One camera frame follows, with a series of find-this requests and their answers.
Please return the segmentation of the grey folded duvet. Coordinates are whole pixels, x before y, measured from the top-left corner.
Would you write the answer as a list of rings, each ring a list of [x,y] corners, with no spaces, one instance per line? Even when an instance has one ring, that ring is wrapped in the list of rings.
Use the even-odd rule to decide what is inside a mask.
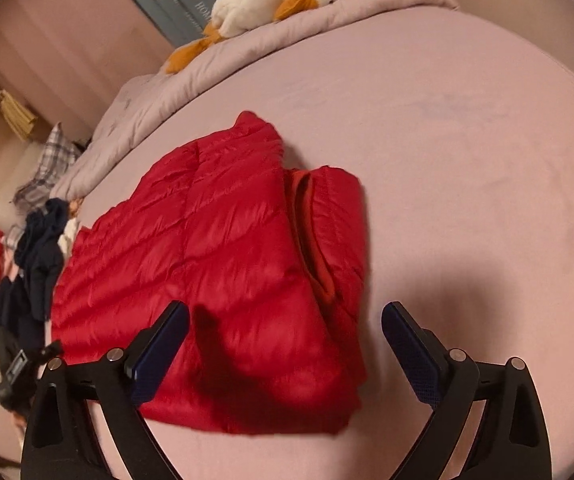
[[[127,81],[98,122],[89,147],[66,170],[50,196],[75,200],[88,195],[166,120],[238,70],[323,32],[414,6],[460,7],[456,0],[339,0],[224,40],[175,75],[161,68]]]

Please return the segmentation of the pink bed mattress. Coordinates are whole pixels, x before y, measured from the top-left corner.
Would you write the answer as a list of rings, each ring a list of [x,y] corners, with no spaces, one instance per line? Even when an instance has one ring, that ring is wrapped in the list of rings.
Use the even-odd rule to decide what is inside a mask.
[[[153,425],[188,479],[386,479],[428,417],[380,330],[398,300],[477,360],[519,356],[553,474],[574,474],[574,73],[464,12],[413,6],[301,40],[175,112],[84,203],[94,222],[160,157],[273,124],[287,157],[363,185],[369,235],[362,406],[336,437],[234,437]]]

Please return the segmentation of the yellow tassel hanging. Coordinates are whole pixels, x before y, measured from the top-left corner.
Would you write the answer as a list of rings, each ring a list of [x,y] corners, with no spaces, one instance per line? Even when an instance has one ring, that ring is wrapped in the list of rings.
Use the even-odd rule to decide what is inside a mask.
[[[0,114],[21,141],[31,139],[37,116],[6,90],[0,92]]]

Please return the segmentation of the white garment under pile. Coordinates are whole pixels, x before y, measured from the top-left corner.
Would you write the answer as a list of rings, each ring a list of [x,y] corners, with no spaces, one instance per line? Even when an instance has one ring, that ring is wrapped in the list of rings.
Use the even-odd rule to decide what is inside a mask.
[[[66,222],[63,232],[58,238],[58,247],[62,252],[64,261],[68,261],[71,256],[72,248],[80,228],[80,221],[78,221],[77,218],[71,218]]]

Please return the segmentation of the dark navy garment pile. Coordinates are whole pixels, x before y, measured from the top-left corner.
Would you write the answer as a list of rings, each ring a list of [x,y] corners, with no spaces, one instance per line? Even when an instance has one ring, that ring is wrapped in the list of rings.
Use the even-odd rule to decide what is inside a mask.
[[[21,349],[44,346],[52,295],[64,267],[58,240],[68,221],[69,204],[60,198],[30,212],[14,252],[19,272],[0,281],[0,334],[10,336]]]

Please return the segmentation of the pink curtain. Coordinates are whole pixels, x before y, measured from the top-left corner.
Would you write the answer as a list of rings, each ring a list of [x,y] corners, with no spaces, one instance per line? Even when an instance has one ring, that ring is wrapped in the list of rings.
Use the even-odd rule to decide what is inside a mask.
[[[133,0],[0,0],[0,87],[75,140],[172,50]]]

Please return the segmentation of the plaid pillow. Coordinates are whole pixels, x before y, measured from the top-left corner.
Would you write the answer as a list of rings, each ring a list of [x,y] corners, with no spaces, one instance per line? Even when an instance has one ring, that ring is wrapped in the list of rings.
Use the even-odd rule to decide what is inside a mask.
[[[26,216],[42,208],[57,182],[64,176],[82,152],[62,131],[60,122],[48,134],[33,177],[14,193],[12,203],[18,214]]]

